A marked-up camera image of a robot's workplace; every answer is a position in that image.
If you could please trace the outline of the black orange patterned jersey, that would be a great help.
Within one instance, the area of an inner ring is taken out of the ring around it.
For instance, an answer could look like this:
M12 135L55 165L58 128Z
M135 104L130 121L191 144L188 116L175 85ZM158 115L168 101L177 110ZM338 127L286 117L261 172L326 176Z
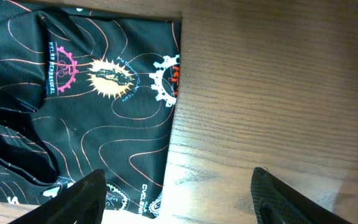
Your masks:
M0 1L0 202L101 169L106 209L158 217L180 40L180 21Z

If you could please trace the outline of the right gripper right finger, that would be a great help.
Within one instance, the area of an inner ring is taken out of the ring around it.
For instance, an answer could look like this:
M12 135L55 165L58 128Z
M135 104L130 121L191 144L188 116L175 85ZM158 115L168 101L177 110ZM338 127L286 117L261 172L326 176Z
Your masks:
M261 167L256 167L253 171L250 192L258 224L348 222L314 203Z

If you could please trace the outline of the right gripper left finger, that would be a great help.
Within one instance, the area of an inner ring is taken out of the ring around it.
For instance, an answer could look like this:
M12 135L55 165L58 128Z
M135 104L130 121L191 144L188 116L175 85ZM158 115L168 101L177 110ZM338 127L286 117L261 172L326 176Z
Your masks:
M97 169L66 192L9 224L101 224L106 193L104 171Z

